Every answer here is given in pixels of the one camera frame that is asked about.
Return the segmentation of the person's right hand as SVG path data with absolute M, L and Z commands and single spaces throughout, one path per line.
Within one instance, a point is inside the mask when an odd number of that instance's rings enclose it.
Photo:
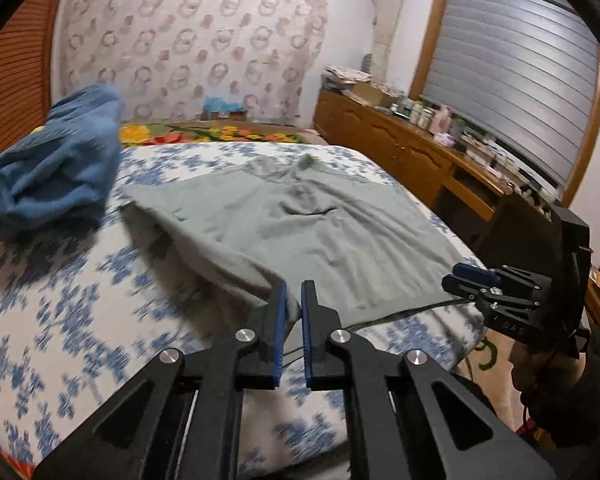
M 558 401 L 565 400 L 588 364 L 585 353 L 573 358 L 560 352 L 536 351 L 521 342 L 514 343 L 508 360 L 513 367 L 513 386 L 532 417 L 541 413 L 543 404 L 554 408 Z

